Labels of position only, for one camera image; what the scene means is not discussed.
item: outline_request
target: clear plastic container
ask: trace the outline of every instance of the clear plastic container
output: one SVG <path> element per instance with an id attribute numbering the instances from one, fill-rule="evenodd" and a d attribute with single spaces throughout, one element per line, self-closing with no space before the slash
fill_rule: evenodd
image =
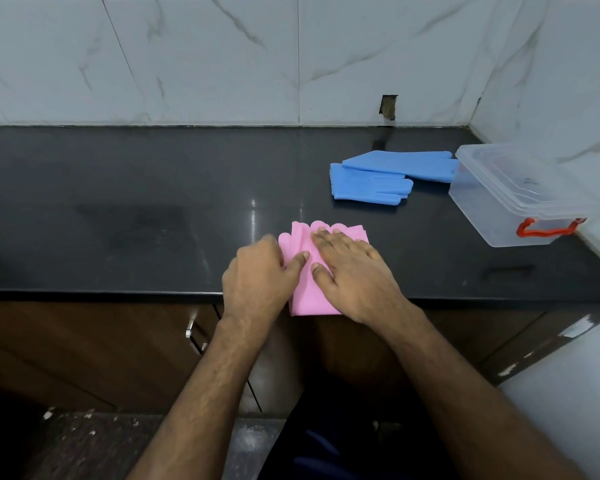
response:
<path id="1" fill-rule="evenodd" d="M 494 248 L 549 244 L 600 211 L 560 166 L 517 144 L 466 144 L 449 195 Z"/>

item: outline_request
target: person's right arm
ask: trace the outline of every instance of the person's right arm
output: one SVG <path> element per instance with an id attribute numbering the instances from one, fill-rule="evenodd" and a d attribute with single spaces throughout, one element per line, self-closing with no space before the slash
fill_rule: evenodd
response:
<path id="1" fill-rule="evenodd" d="M 584 479 L 403 297 L 371 245 L 337 231 L 312 240 L 333 274 L 314 264 L 314 280 L 338 311 L 389 344 L 463 478 Z"/>

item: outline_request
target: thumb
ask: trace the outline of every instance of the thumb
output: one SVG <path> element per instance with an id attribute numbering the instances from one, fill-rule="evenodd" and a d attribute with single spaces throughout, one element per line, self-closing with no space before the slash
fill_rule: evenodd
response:
<path id="1" fill-rule="evenodd" d="M 309 251 L 302 251 L 301 253 L 293 256 L 293 258 L 291 258 L 291 260 L 287 263 L 285 275 L 287 279 L 294 282 L 294 288 L 297 286 L 298 281 L 300 281 L 300 271 L 302 271 L 302 268 L 304 268 L 306 260 L 309 259 L 309 256 Z"/>
<path id="2" fill-rule="evenodd" d="M 311 266 L 311 274 L 313 275 L 313 281 L 318 285 L 318 288 L 324 293 L 324 297 L 327 301 L 333 304 L 333 298 L 335 297 L 338 286 L 333 281 L 333 276 L 327 271 L 325 266 L 320 263 L 313 263 Z"/>

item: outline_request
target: forearm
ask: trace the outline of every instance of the forearm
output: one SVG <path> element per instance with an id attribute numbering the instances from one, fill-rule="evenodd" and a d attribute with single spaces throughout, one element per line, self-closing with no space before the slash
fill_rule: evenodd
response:
<path id="1" fill-rule="evenodd" d="M 398 356 L 464 478 L 583 478 L 419 308 L 405 304 L 377 332 Z"/>
<path id="2" fill-rule="evenodd" d="M 266 330 L 225 317 L 127 480 L 220 479 L 233 421 Z"/>

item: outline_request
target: granite countertop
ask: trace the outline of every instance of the granite countertop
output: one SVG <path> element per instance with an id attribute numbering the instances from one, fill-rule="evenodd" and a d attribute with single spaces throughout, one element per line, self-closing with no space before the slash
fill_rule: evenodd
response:
<path id="1" fill-rule="evenodd" d="M 600 259 L 576 236 L 492 248 L 433 182 L 398 207 L 331 197 L 331 162 L 471 143 L 462 128 L 0 127 L 0 299 L 220 301 L 238 247 L 322 220 L 362 224 L 423 306 L 600 305 Z"/>

